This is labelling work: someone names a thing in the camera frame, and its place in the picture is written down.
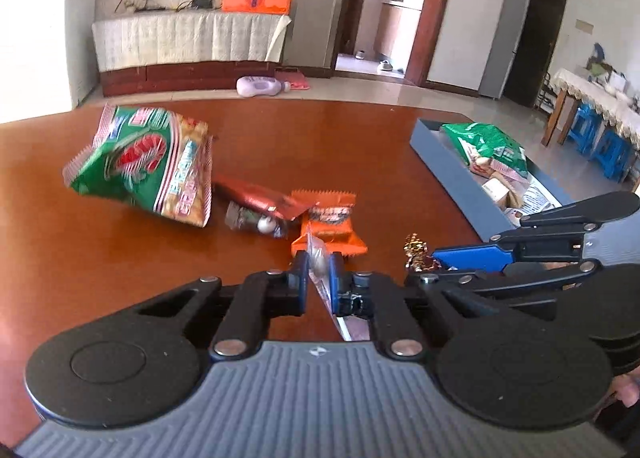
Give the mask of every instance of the human hand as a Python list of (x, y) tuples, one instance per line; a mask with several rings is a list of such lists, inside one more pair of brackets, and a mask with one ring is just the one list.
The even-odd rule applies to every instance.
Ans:
[(640, 366), (625, 375), (614, 377), (609, 394), (630, 408), (640, 400)]

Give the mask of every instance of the green snack bag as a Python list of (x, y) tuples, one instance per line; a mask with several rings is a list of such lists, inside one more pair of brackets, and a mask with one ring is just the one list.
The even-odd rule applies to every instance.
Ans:
[(204, 227), (211, 210), (208, 132), (206, 122), (163, 108), (107, 105), (93, 144), (64, 168), (65, 185)]
[(524, 149), (495, 125), (450, 123), (443, 125), (442, 130), (470, 167), (479, 157), (489, 158), (494, 171), (523, 183), (529, 181)]

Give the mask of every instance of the white tablecloth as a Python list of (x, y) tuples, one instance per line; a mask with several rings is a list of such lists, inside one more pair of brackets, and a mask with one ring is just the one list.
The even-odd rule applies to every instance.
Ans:
[(94, 23), (100, 72), (208, 60), (279, 62), (291, 19), (207, 10), (140, 12)]
[(640, 115), (624, 102), (620, 102), (600, 86), (565, 69), (556, 73), (551, 79), (551, 85), (558, 91), (565, 89), (572, 97), (593, 105), (620, 136), (628, 138), (636, 149), (640, 149)]

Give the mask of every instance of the tiled floor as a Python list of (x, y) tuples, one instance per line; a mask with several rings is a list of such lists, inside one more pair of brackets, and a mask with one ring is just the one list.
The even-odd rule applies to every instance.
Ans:
[(404, 74), (398, 73), (397, 70), (392, 72), (379, 70), (379, 65), (379, 62), (374, 62), (373, 60), (360, 60), (352, 55), (339, 54), (335, 69), (339, 72), (367, 73), (368, 75), (385, 75), (394, 78), (404, 78)]
[[(549, 176), (552, 176), (573, 199), (581, 200), (606, 192), (629, 188), (607, 180), (598, 165), (580, 156), (571, 142), (558, 145), (557, 135), (543, 147), (540, 139), (545, 127), (545, 117), (510, 100), (471, 98), (452, 93), (432, 91), (389, 82), (374, 82), (354, 78), (311, 78), (307, 91), (283, 93), (276, 98), (300, 98), (311, 100), (341, 100), (346, 102), (371, 102), (374, 104), (406, 105), (456, 111), (474, 121), (493, 123), (513, 139), (520, 142), (529, 158)], [(181, 91), (168, 93), (137, 94), (104, 99), (95, 92), (88, 104), (144, 104), (171, 100), (197, 100), (206, 98), (239, 98), (235, 91)]]

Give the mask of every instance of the candy wrapper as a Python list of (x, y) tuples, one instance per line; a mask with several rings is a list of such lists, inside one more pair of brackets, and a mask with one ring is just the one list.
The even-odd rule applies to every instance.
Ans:
[(287, 237), (287, 222), (282, 219), (242, 207), (236, 202), (229, 202), (226, 210), (225, 225), (233, 231), (252, 231), (270, 235), (276, 239)]
[(259, 185), (217, 176), (216, 190), (231, 202), (225, 222), (234, 230), (287, 237), (289, 225), (313, 205)]
[(408, 258), (405, 268), (411, 272), (424, 273), (442, 269), (442, 263), (430, 254), (427, 244), (415, 232), (406, 237), (404, 253)]
[(93, 144), (63, 177), (81, 195), (204, 227), (211, 210), (211, 144), (206, 122), (159, 107), (107, 105)]
[(495, 125), (453, 123), (442, 130), (474, 173), (489, 178), (497, 171), (521, 183), (529, 181), (524, 149)]
[(311, 202), (302, 221), (302, 235), (291, 245), (291, 253), (305, 250), (306, 231), (310, 229), (315, 237), (326, 244), (330, 253), (340, 252), (344, 256), (367, 253), (367, 245), (353, 231), (351, 212), (356, 204), (356, 196), (351, 193), (332, 191), (293, 191), (294, 199)]
[(340, 332), (343, 340), (351, 341), (369, 341), (369, 322), (356, 316), (336, 317), (332, 313), (331, 308), (331, 287), (329, 285), (329, 251), (327, 247), (318, 237), (311, 234), (311, 228), (306, 228), (306, 251), (309, 254), (309, 277), (316, 285), (316, 290), (320, 296), (324, 306), (331, 314), (335, 327)]

